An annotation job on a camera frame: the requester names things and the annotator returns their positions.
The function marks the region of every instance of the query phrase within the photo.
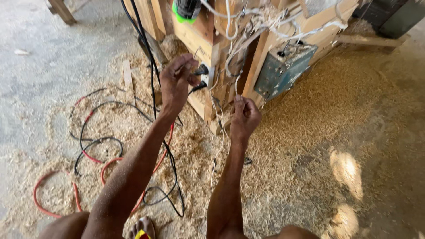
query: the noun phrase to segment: sawdust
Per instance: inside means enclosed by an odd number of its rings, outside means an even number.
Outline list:
[[[349,24],[346,32],[350,34],[361,35],[364,37],[376,37],[375,30],[372,28],[372,25],[368,21],[358,18],[354,18],[353,21]]]
[[[117,70],[121,68],[122,59],[126,58],[130,58],[132,69],[146,67],[146,59],[140,53],[140,56],[118,56],[114,63]],[[252,135],[246,154],[253,163],[245,166],[241,181],[244,225],[248,237],[261,238],[278,233],[286,224],[300,225],[321,235],[329,229],[332,220],[336,224],[343,223],[346,217],[339,213],[347,210],[341,205],[351,202],[346,199],[341,183],[334,177],[334,169],[329,159],[335,150],[332,145],[349,141],[341,135],[364,124],[372,114],[374,106],[383,98],[388,99],[391,105],[397,108],[398,114],[411,109],[405,106],[407,103],[412,105],[412,99],[391,82],[405,77],[408,71],[398,68],[396,64],[399,62],[395,58],[392,60],[393,62],[382,67],[382,55],[378,53],[349,53],[328,57],[321,61],[308,77],[301,77],[288,94],[277,97],[264,106],[263,120]],[[387,74],[387,80],[383,80],[382,75],[376,72],[378,69],[386,74],[388,69],[392,68],[394,71]],[[133,82],[135,89],[138,89],[136,96],[151,104],[149,95],[143,89],[143,80],[139,77],[142,75],[136,76]],[[94,106],[105,100],[125,98],[125,93],[116,87],[118,85],[124,88],[123,80],[117,80],[106,85],[107,90],[83,99],[76,107],[73,117],[69,120],[69,129],[74,134],[78,134],[83,120]],[[93,83],[90,89],[101,87],[105,85]],[[151,107],[140,102],[137,102],[137,105],[148,117],[153,117]],[[61,157],[58,152],[66,147],[78,151],[79,146],[70,137],[57,140],[51,124],[55,115],[68,117],[70,111],[70,108],[53,107],[49,112],[49,120],[46,122],[49,142],[39,150],[40,154],[46,157],[45,163],[37,164],[24,152],[19,151],[7,156],[7,160],[13,160],[13,169],[24,168],[26,173],[22,180],[17,181],[17,186],[11,188],[11,198],[5,202],[9,212],[5,223],[2,223],[2,232],[17,228],[23,234],[34,237],[37,221],[43,218],[30,197],[36,178],[52,168],[63,167],[72,172],[75,159]],[[168,201],[150,207],[142,205],[126,222],[123,235],[127,234],[138,218],[149,216],[155,223],[159,238],[204,238],[207,206],[212,194],[212,158],[220,147],[221,135],[213,136],[188,104],[180,117],[184,127],[176,127],[170,148],[176,158],[178,182],[186,208],[185,216],[182,219],[177,217]],[[150,123],[133,108],[109,104],[93,114],[83,136],[114,136],[122,141],[125,155],[143,137],[149,125]],[[391,137],[396,135],[397,131],[394,130]],[[215,178],[222,173],[227,149],[225,139],[224,148],[217,158]],[[360,167],[375,150],[374,145],[368,145],[360,150],[361,154],[353,155],[357,160],[356,167]],[[109,161],[117,156],[119,148],[116,142],[106,140],[90,148],[88,153],[102,161]],[[103,164],[82,158],[78,166],[82,176],[73,177],[79,187],[81,206],[85,211],[91,209],[102,189],[99,179],[102,166]],[[105,174],[106,180],[112,170],[113,165]],[[18,172],[11,174],[17,177],[20,175]],[[69,181],[62,174],[56,177],[59,179],[52,179],[52,182],[47,182],[39,189],[40,202],[49,210],[58,213],[69,214],[76,211]],[[158,185],[167,191],[172,182],[173,174],[169,162],[164,161],[153,175],[149,186]],[[54,189],[60,188],[61,191],[52,190],[52,196],[49,190],[53,185]],[[148,199],[160,196],[155,192],[152,194],[154,195],[148,195]],[[171,194],[171,199],[177,210],[181,211],[175,191]],[[371,205],[359,202],[357,207],[350,206],[348,216],[353,215],[351,208],[355,212],[369,207]],[[332,229],[343,231],[341,233],[347,232],[346,229]],[[355,234],[356,229],[350,227],[348,233]]]

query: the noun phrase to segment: wood scrap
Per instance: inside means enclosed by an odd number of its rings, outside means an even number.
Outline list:
[[[136,105],[134,99],[133,79],[131,78],[130,60],[127,59],[122,62],[122,70],[124,73],[126,102]]]

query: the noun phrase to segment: wall outlet plate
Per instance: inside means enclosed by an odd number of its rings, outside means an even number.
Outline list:
[[[201,75],[201,80],[207,84],[207,88],[211,89],[214,82],[214,70],[215,67],[210,67],[206,62],[202,61],[201,64],[204,64],[208,68],[208,75]]]

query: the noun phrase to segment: wooden post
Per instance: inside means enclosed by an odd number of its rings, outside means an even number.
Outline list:
[[[49,2],[52,5],[54,12],[56,12],[66,24],[72,25],[74,23],[77,23],[77,21],[74,19],[74,17],[64,4],[63,0],[49,0]]]

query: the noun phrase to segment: knee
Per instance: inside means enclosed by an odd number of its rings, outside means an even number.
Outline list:
[[[279,237],[280,239],[319,239],[318,236],[314,235],[312,232],[294,226],[288,225],[282,228],[280,231]]]

